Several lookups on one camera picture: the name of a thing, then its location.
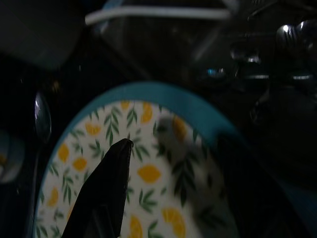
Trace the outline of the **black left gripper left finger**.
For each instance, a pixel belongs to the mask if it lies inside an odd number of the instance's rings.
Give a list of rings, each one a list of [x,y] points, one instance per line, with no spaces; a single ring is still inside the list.
[[[113,144],[84,182],[68,219],[64,238],[120,236],[133,142]]]

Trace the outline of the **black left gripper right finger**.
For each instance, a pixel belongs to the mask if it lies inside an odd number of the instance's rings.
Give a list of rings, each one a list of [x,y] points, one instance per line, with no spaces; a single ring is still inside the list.
[[[217,153],[229,207],[243,238],[303,238],[305,226],[277,182],[235,139],[220,135]]]

